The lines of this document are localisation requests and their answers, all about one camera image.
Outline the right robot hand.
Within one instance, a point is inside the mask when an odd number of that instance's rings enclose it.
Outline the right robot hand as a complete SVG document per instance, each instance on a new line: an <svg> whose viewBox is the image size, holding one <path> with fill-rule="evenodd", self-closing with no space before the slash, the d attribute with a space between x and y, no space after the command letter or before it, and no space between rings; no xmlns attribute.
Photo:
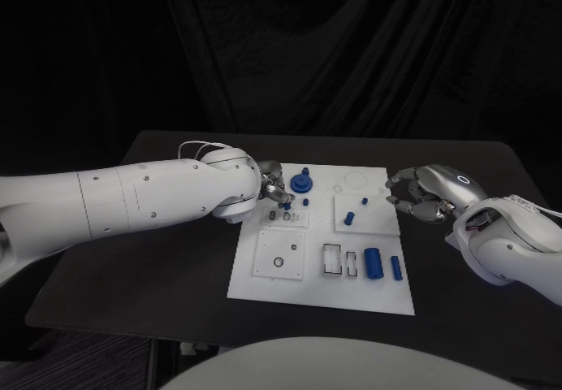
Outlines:
<svg viewBox="0 0 562 390"><path fill-rule="evenodd" d="M408 183L413 201L387 196L386 201L396 210L412 215L425 223L442 223L449 216L455 219L488 198L478 183L458 170L439 164L402 169L386 181L392 189Z"/></svg>

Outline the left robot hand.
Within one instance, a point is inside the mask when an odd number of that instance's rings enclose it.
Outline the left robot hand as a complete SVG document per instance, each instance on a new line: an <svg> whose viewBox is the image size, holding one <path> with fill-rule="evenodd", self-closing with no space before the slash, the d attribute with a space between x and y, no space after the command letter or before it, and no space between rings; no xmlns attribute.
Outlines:
<svg viewBox="0 0 562 390"><path fill-rule="evenodd" d="M291 204L295 196L285 191L282 166L281 163L272 160L258 161L261 190L259 197L268 198L278 204Z"/></svg>

